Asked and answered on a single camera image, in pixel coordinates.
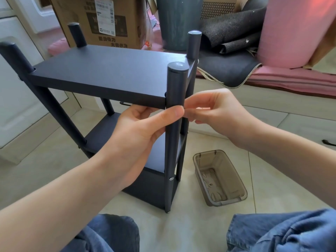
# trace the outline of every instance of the person's left hand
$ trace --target person's left hand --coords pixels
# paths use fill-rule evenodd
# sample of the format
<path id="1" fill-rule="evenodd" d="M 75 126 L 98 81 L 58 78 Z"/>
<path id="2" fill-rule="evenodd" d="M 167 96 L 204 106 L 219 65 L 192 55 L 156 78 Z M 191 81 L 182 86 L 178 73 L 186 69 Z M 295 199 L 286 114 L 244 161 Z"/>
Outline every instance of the person's left hand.
<path id="1" fill-rule="evenodd" d="M 184 114 L 182 106 L 174 106 L 149 117 L 157 109 L 132 105 L 119 117 L 111 138 L 94 156 L 104 159 L 111 175 L 121 188 L 132 184 L 144 168 L 154 142 L 165 132 L 165 126 Z"/>

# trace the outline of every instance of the person's right hand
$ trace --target person's right hand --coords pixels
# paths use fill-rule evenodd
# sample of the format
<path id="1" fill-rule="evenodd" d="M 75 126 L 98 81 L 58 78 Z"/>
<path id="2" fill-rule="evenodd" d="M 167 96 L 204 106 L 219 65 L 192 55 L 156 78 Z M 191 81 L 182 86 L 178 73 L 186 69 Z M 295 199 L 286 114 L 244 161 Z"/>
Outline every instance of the person's right hand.
<path id="1" fill-rule="evenodd" d="M 216 132 L 228 137 L 236 146 L 248 133 L 262 124 L 238 102 L 229 89 L 196 93 L 184 102 L 184 117 L 197 124 L 206 123 Z"/>

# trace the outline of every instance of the pink trash can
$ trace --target pink trash can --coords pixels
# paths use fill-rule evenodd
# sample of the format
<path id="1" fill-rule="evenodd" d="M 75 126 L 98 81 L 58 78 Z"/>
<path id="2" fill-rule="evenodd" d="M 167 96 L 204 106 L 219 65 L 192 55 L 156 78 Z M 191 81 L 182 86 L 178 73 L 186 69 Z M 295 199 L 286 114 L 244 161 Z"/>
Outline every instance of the pink trash can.
<path id="1" fill-rule="evenodd" d="M 336 0 L 269 0 L 257 57 L 271 67 L 305 65 L 336 16 Z"/>

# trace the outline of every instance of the blue denim jeans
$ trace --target blue denim jeans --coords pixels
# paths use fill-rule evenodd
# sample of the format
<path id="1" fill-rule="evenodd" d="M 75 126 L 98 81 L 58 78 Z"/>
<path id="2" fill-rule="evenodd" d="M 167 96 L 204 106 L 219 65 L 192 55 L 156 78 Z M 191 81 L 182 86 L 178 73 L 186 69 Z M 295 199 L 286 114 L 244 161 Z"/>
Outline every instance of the blue denim jeans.
<path id="1" fill-rule="evenodd" d="M 229 252 L 334 252 L 336 211 L 237 214 L 226 240 Z"/>
<path id="2" fill-rule="evenodd" d="M 139 229 L 130 217 L 96 216 L 61 252 L 139 252 Z M 234 215 L 229 252 L 334 252 L 336 211 Z"/>

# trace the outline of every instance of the top shelf panel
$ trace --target top shelf panel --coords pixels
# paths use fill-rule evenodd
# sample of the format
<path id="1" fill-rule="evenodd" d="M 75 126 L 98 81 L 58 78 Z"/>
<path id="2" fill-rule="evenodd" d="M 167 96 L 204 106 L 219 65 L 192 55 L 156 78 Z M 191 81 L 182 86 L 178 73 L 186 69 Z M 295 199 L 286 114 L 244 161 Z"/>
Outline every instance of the top shelf panel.
<path id="1" fill-rule="evenodd" d="M 185 54 L 87 45 L 35 66 L 31 83 L 143 106 L 165 108 L 167 65 Z"/>

